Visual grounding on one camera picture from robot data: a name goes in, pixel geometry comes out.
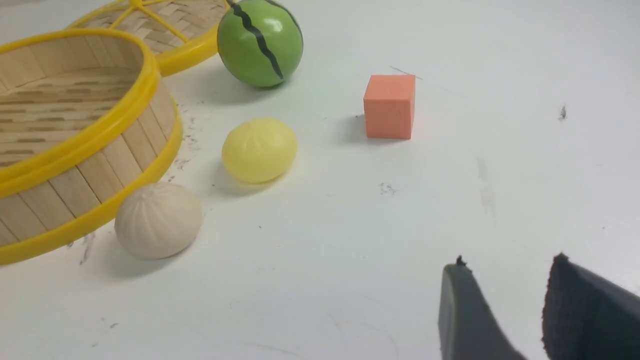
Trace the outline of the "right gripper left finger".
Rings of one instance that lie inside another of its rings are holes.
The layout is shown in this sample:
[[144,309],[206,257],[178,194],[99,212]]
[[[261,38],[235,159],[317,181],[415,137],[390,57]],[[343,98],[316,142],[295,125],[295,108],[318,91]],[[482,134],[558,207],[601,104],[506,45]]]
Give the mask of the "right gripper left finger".
[[525,359],[502,331],[462,256],[442,269],[438,333],[442,360]]

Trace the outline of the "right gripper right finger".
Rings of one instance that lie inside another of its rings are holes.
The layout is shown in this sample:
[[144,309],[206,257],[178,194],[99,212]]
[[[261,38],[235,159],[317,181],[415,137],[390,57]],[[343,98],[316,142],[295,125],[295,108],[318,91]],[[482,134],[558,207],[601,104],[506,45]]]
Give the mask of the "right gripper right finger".
[[542,344],[551,360],[637,360],[639,296],[560,253],[547,281]]

